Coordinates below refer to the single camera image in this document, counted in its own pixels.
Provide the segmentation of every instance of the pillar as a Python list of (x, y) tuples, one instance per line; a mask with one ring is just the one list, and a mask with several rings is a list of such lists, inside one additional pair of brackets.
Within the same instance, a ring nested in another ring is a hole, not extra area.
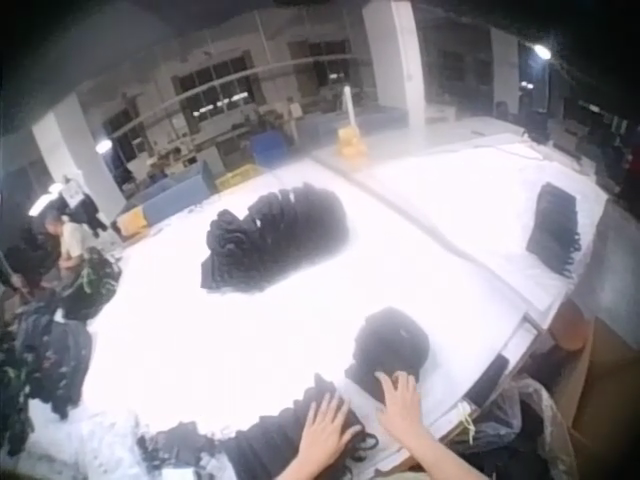
[(410, 0), (371, 0), (362, 9), (378, 103), (406, 110), (409, 125), (425, 125), (424, 79)]
[(512, 114), (518, 113), (520, 97), (520, 60), (518, 39), (491, 28), (493, 52), (493, 102), (507, 102)]
[(63, 176), (78, 180), (111, 221), (125, 199), (96, 152), (96, 142), (75, 93), (57, 104), (32, 126), (36, 143), (54, 181)]

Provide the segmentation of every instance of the blue bin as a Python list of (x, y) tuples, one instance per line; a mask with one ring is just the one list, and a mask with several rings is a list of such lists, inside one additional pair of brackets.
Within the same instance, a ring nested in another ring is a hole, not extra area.
[(282, 163), (289, 153), (284, 135), (278, 130), (269, 130), (251, 137), (251, 153), (256, 165), (271, 170)]

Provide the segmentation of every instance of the ceiling light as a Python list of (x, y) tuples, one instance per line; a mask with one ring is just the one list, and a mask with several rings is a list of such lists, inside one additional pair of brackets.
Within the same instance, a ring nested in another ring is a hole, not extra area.
[(100, 143), (98, 143), (98, 145), (96, 145), (96, 152), (102, 155), (103, 153), (107, 153), (109, 150), (111, 150), (112, 146), (113, 143), (111, 143), (111, 140), (102, 140)]
[(533, 51), (536, 52), (538, 54), (538, 56), (543, 60), (550, 60), (551, 59), (551, 52), (544, 45), (534, 45), (533, 46)]
[(44, 207), (49, 205), (49, 203), (57, 198), (57, 196), (58, 195), (54, 195), (53, 193), (45, 193), (44, 195), (42, 195), (38, 200), (36, 200), (36, 203), (33, 204), (31, 210), (29, 210), (29, 216), (37, 217), (40, 212), (42, 212)]
[(49, 187), (49, 193), (52, 193), (53, 195), (57, 195), (60, 193), (60, 191), (64, 188), (64, 186), (61, 183), (54, 183), (53, 185), (51, 185)]

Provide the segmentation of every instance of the yellow crate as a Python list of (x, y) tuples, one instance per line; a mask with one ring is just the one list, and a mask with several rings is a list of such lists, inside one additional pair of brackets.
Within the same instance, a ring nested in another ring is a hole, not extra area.
[(125, 237), (144, 232), (148, 226), (142, 207), (136, 207), (118, 217), (118, 227)]
[(223, 177), (220, 177), (216, 180), (216, 187), (218, 191), (222, 192), (223, 190), (228, 190), (232, 187), (240, 185), (252, 178), (257, 177), (262, 172), (260, 169), (253, 164), (245, 165), (244, 167), (240, 167), (233, 172), (227, 173)]

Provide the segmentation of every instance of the yellow container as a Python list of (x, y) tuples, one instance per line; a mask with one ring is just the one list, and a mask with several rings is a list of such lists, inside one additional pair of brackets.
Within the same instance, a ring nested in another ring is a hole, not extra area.
[(261, 170), (256, 165), (245, 165), (237, 170), (234, 170), (233, 172), (227, 173), (226, 175), (216, 180), (216, 187), (218, 188), (218, 191), (222, 192), (224, 190), (235, 187), (236, 185), (240, 185), (241, 183), (244, 183), (248, 180), (251, 180), (261, 173)]

